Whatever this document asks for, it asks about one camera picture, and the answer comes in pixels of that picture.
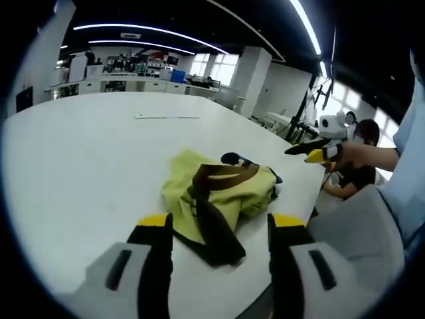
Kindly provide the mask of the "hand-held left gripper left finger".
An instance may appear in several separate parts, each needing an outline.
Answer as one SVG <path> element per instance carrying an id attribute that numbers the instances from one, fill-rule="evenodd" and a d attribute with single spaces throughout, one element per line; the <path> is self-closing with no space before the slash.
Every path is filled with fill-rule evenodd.
<path id="1" fill-rule="evenodd" d="M 147 216 L 126 242 L 114 243 L 86 268 L 61 302 L 77 318 L 169 318 L 173 216 Z"/>

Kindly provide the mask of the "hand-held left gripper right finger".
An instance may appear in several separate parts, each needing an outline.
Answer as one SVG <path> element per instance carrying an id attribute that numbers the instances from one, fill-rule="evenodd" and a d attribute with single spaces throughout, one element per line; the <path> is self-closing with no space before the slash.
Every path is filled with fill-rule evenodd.
<path id="1" fill-rule="evenodd" d="M 369 305 L 353 265 L 317 242 L 303 220 L 267 216 L 272 318 L 360 318 Z"/>

